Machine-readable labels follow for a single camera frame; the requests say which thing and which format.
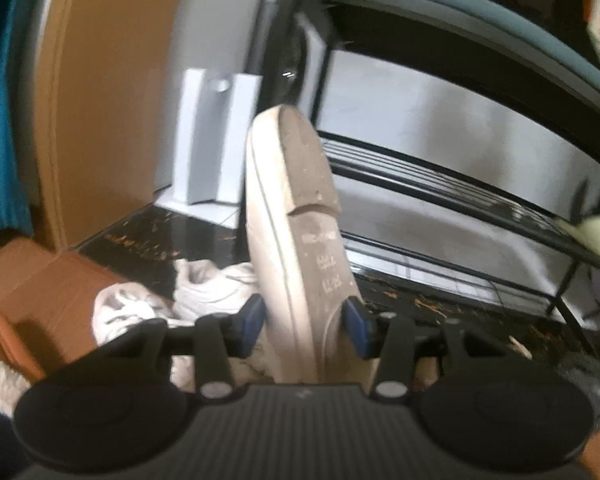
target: round black knob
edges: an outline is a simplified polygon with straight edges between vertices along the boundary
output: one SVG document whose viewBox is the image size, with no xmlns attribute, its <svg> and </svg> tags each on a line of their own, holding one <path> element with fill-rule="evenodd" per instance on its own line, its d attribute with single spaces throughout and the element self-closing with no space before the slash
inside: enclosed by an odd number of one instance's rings
<svg viewBox="0 0 600 480">
<path fill-rule="evenodd" d="M 533 365 L 507 373 L 473 361 L 471 371 L 441 378 L 420 397 L 420 418 L 440 446 L 471 464 L 521 473 L 580 453 L 593 414 L 577 387 Z"/>
<path fill-rule="evenodd" d="M 65 386 L 43 381 L 20 399 L 16 434 L 53 469 L 105 472 L 144 462 L 172 442 L 187 412 L 171 383 Z"/>
</svg>

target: screw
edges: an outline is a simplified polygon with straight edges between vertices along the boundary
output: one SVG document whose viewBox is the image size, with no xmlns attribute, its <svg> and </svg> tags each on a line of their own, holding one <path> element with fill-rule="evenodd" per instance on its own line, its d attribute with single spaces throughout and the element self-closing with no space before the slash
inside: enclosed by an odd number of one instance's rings
<svg viewBox="0 0 600 480">
<path fill-rule="evenodd" d="M 376 386 L 376 393 L 386 399 L 397 399 L 406 395 L 408 391 L 407 385 L 398 381 L 382 381 Z"/>
<path fill-rule="evenodd" d="M 229 89 L 231 83 L 227 79 L 215 79 L 211 82 L 211 86 L 216 92 L 222 93 Z"/>
<path fill-rule="evenodd" d="M 232 386 L 224 381 L 211 381 L 200 386 L 200 393 L 207 399 L 222 399 L 233 390 Z"/>
</svg>

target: worn shoe sole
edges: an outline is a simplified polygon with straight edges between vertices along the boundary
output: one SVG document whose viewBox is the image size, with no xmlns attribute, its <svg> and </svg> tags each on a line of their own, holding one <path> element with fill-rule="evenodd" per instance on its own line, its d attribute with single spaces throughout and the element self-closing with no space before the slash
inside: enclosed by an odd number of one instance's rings
<svg viewBox="0 0 600 480">
<path fill-rule="evenodd" d="M 297 109 L 281 106 L 256 117 L 246 171 L 251 259 L 267 303 L 267 335 L 280 357 L 274 378 L 343 380 L 362 362 L 343 348 L 340 307 L 360 293 L 336 221 L 340 203 L 329 163 Z"/>
</svg>

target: shoe sole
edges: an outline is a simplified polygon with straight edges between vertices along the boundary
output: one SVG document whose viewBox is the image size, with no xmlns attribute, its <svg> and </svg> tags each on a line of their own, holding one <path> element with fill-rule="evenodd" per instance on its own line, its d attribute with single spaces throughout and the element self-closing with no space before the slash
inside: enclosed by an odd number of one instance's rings
<svg viewBox="0 0 600 480">
<path fill-rule="evenodd" d="M 342 375 L 341 369 L 334 369 L 342 368 L 341 356 L 336 355 L 341 346 L 340 307 L 360 293 L 338 228 L 338 193 L 320 139 L 298 110 L 281 106 L 256 118 L 248 150 L 248 179 L 257 179 L 255 192 L 261 195 L 265 220 L 274 233 L 273 257 L 280 260 L 285 287 L 284 294 L 267 294 L 267 280 L 259 276 L 267 307 L 279 314 L 284 310 L 292 323 L 302 382 L 336 380 Z M 248 190 L 253 193 L 254 187 Z M 251 249 L 255 236 L 249 218 L 248 209 Z M 258 258 L 257 252 L 252 251 L 252 258 Z"/>
</svg>

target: ribbed black plate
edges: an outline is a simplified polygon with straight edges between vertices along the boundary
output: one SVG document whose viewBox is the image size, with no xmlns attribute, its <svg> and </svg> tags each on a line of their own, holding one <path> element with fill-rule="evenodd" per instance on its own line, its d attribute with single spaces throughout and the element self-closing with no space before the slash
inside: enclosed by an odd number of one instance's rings
<svg viewBox="0 0 600 480">
<path fill-rule="evenodd" d="M 432 443 L 407 408 L 377 404 L 355 385 L 321 385 L 251 386 L 231 404 L 199 410 L 167 451 L 116 474 L 72 476 L 34 466 L 20 478 L 584 480 L 587 475 L 574 465 L 529 475 L 480 470 Z"/>
</svg>

